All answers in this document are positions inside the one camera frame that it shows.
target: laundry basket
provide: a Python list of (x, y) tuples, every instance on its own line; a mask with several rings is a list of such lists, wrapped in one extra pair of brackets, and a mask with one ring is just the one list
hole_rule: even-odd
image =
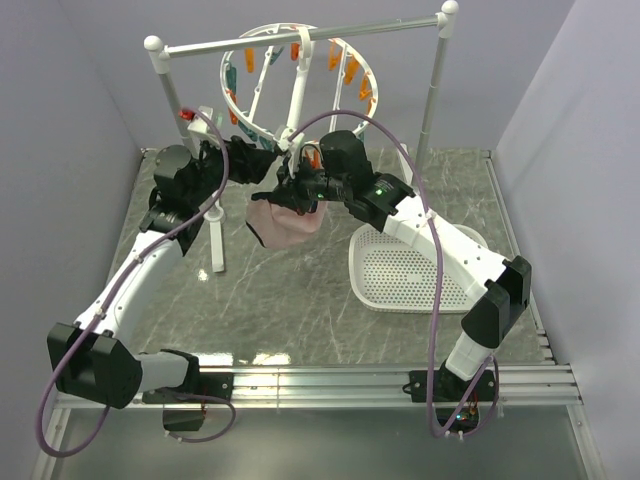
[[(487, 242), (472, 228), (456, 225), (480, 245)], [(369, 225), (360, 227), (349, 244), (349, 278), (358, 299), (371, 310), (423, 313), (433, 310), (436, 266), (413, 248)], [(440, 311), (461, 313), (473, 306), (445, 273)]]

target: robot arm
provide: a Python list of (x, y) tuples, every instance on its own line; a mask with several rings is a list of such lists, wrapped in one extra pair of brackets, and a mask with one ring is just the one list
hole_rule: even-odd
[[(230, 178), (239, 183), (259, 183), (283, 153), (256, 149), (238, 137), (227, 142), (227, 148)], [(476, 300), (462, 320), (463, 333), (441, 368), (435, 387), (438, 398), (460, 400), (469, 380), (527, 307), (530, 265), (521, 257), (507, 261), (475, 243), (435, 212), (425, 212), (411, 187), (393, 175), (373, 171), (362, 142), (351, 132), (326, 135), (320, 141), (319, 151), (321, 168), (313, 168), (301, 156), (295, 178), (290, 176), (287, 164), (290, 158), (285, 156), (278, 170), (278, 186), (272, 192), (260, 194), (260, 198), (300, 215), (313, 211), (318, 201), (342, 202), (355, 218), (411, 245), (432, 261), (436, 260), (436, 249), (427, 220), (434, 220), (443, 247), (445, 271)], [(198, 159), (181, 146), (159, 152), (150, 208), (124, 265), (136, 261), (136, 252), (198, 212), (199, 205), (220, 185), (219, 156), (219, 149), (206, 142)], [(176, 238), (165, 240), (136, 266), (109, 310), (102, 312), (98, 328), (64, 369), (57, 382), (59, 391), (115, 408), (126, 406), (138, 392), (163, 387), (198, 393), (197, 357), (173, 350), (132, 355), (127, 343), (142, 309), (164, 275), (189, 250), (201, 224), (196, 222)], [(103, 296), (96, 305), (102, 303)], [(57, 324), (53, 328), (48, 346), (54, 367), (94, 315), (95, 308), (90, 307), (72, 326)]]
[[(229, 179), (237, 183), (260, 183), (277, 154), (246, 144), (240, 137), (225, 142), (229, 154)], [(140, 224), (123, 266), (96, 302), (73, 325), (58, 323), (47, 337), (49, 357), (55, 369), (63, 356), (96, 315), (107, 292), (132, 262), (134, 270), (118, 289), (102, 321), (89, 334), (58, 377), (58, 391), (114, 408), (124, 408), (138, 392), (162, 387), (195, 393), (199, 377), (198, 359), (188, 353), (163, 350), (156, 354), (132, 355), (127, 345), (164, 276), (186, 255), (202, 226), (193, 222), (175, 238), (158, 245), (141, 260), (138, 254), (164, 234), (193, 218), (200, 205), (218, 188), (223, 177), (219, 148), (203, 142), (200, 156), (193, 158), (186, 147), (174, 145), (161, 150), (154, 172), (156, 187), (149, 198), (149, 210)]]
[(435, 386), (438, 398), (458, 401), (468, 382), (529, 304), (531, 265), (477, 244), (436, 212), (424, 211), (413, 189), (397, 177), (374, 172), (364, 145), (351, 132), (338, 131), (319, 143), (322, 168), (300, 156), (295, 178), (278, 171), (279, 184), (268, 199), (297, 212), (319, 200), (341, 201), (358, 220), (395, 237), (436, 262), (427, 221), (433, 219), (443, 250), (444, 271), (475, 304), (462, 320), (463, 332)]

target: marble floor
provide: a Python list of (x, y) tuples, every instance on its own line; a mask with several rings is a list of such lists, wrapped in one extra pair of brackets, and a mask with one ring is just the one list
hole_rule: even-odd
[[(400, 175), (393, 150), (369, 150), (375, 169)], [(153, 186), (155, 158), (142, 162), (115, 264), (128, 253)], [(513, 252), (485, 160), (478, 150), (433, 152), (423, 170), (432, 207), (452, 223), (478, 231), (506, 257)], [(348, 273), (352, 233), (361, 225), (332, 204), (318, 234), (284, 251), (265, 250), (244, 224), (250, 194), (229, 185), (222, 197), (227, 271), (211, 272), (208, 229), (161, 284), (136, 327), (134, 352), (173, 348), (216, 365), (425, 362), (429, 315), (375, 312), (353, 294)], [(460, 334), (460, 314), (442, 315), (438, 362)], [(543, 360), (536, 327), (525, 312), (500, 347), (503, 363)]]

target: white wall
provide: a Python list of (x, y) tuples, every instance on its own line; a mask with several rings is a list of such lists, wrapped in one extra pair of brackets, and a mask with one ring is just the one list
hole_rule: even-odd
[(54, 1), (0, 7), (0, 477), (28, 478), (46, 336), (104, 284), (140, 151)]
[(640, 478), (639, 16), (577, 0), (497, 152), (543, 323), (615, 480)]
[[(158, 35), (171, 45), (223, 40), (276, 21), (331, 26), (432, 15), (442, 2), (60, 0), (94, 56), (134, 138), (148, 147), (177, 141), (178, 136), (160, 83), (142, 47), (147, 35)], [(494, 148), (573, 0), (459, 2), (461, 13), (446, 61), (432, 141), (434, 146)], [(377, 118), (403, 140), (417, 144), (435, 54), (435, 28), (350, 41), (365, 55), (378, 77)], [(323, 54), (326, 58), (326, 53), (319, 50), (318, 63), (312, 65), (303, 118), (331, 106), (326, 93), (334, 88), (335, 72), (329, 74), (325, 59), (320, 60)], [(288, 105), (293, 85), (294, 65), (284, 57), (286, 54), (276, 64), (278, 68), (272, 69), (274, 75), (269, 75), (270, 90), (263, 93), (263, 98), (270, 93), (271, 101), (265, 101), (264, 110), (258, 113), (258, 118), (273, 130), (286, 119), (284, 105)], [(216, 73), (219, 63), (219, 55), (173, 63), (185, 104), (224, 105)], [(248, 80), (247, 86), (253, 87), (255, 81)], [(358, 86), (359, 81), (354, 82), (356, 91), (344, 97), (354, 98)], [(246, 98), (240, 95), (241, 102)], [(364, 110), (358, 103), (356, 100), (352, 105)], [(274, 121), (274, 115), (281, 120)], [(226, 131), (237, 130), (228, 127)]]

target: glass panel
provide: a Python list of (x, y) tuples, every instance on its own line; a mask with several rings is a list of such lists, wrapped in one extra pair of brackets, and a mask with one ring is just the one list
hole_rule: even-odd
[[(212, 411), (201, 434), (226, 417)], [(433, 439), (422, 409), (243, 410), (204, 445), (165, 438), (159, 410), (114, 412), (84, 452), (59, 460), (56, 480), (586, 478), (564, 407), (507, 408), (460, 442)], [(77, 445), (98, 410), (71, 414), (63, 447)]]

